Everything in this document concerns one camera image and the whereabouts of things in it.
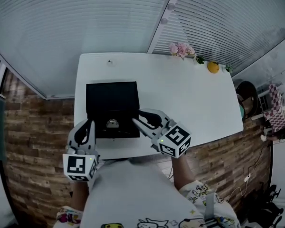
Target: black box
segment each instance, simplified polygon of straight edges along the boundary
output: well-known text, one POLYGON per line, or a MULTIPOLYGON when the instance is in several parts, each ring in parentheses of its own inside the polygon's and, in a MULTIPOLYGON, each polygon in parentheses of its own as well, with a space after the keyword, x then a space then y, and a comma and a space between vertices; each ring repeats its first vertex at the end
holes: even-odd
POLYGON ((138 118, 136 82, 86 85, 86 113, 95 121, 96 138, 138 138, 132 118, 138 118))

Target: window blind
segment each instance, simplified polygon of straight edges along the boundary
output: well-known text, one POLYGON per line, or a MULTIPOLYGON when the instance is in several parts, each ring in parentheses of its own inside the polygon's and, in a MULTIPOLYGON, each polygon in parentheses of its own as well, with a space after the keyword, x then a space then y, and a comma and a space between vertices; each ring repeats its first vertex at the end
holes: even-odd
POLYGON ((166 1, 0 0, 0 53, 44 95, 74 95, 80 54, 147 52, 166 1))
POLYGON ((177 0, 153 53, 170 53, 170 42, 185 42, 237 72, 284 38, 285 0, 177 0))

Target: white t-shirt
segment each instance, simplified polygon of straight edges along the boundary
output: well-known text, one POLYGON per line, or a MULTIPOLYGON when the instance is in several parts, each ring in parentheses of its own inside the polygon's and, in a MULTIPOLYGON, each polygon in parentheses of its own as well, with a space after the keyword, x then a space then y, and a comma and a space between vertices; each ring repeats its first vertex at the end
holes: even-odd
MULTIPOLYGON (((54 228, 206 227, 207 185, 195 181, 177 191, 154 166, 118 161, 104 165, 90 189, 84 212, 63 207, 54 228)), ((214 216, 225 227, 239 228, 231 206, 214 195, 214 216)))

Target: person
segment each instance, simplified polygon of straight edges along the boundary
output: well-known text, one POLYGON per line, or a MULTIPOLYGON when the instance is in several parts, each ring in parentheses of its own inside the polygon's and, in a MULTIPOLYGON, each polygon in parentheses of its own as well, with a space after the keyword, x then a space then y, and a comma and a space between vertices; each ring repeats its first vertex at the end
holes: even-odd
POLYGON ((60 209, 54 228, 240 228, 232 207, 195 180, 184 155, 172 158, 172 168, 174 184, 155 165, 106 162, 93 186, 74 183, 71 206, 60 209))
POLYGON ((276 140, 280 140, 280 139, 285 139, 285 128, 280 129, 279 131, 273 133, 270 136, 265 136, 265 135, 261 134, 260 138, 264 142, 266 140, 276 141, 276 140))

